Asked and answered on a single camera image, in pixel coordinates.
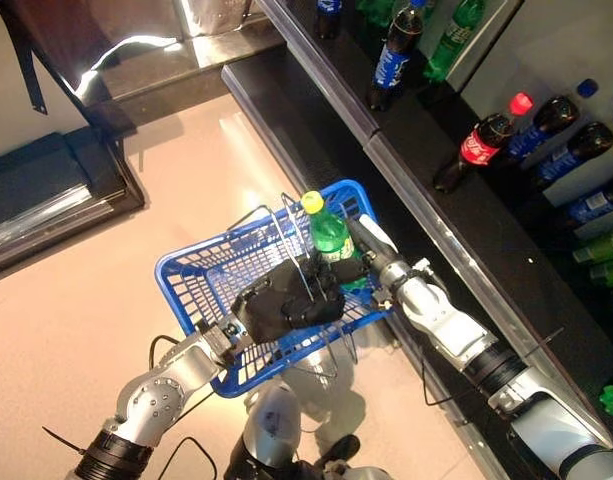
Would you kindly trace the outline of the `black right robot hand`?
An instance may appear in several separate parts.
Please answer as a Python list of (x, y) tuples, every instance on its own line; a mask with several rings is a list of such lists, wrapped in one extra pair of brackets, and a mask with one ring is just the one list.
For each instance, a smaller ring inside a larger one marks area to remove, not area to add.
[(350, 283), (368, 275), (379, 279), (391, 264), (402, 260), (389, 236), (370, 216), (346, 218), (345, 225), (359, 257), (342, 259), (330, 266), (340, 283)]

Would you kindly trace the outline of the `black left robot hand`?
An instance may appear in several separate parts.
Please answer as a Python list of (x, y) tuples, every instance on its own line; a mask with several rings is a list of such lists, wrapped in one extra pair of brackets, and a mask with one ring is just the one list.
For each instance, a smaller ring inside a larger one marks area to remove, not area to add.
[(341, 318), (345, 295), (319, 254), (285, 260), (243, 288), (231, 312), (256, 344)]

